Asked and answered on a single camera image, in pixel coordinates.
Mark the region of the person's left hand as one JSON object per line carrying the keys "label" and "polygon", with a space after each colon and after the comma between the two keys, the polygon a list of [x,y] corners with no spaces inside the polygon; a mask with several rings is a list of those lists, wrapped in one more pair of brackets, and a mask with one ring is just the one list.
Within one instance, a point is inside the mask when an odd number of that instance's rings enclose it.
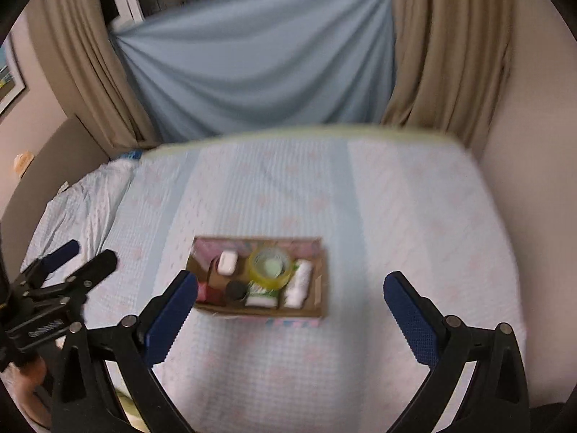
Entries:
{"label": "person's left hand", "polygon": [[8,381],[8,391],[19,411],[31,425],[45,432],[51,430],[52,415],[36,394],[36,389],[41,386],[47,373],[46,363],[41,357],[22,367],[11,363],[2,373],[3,379]]}

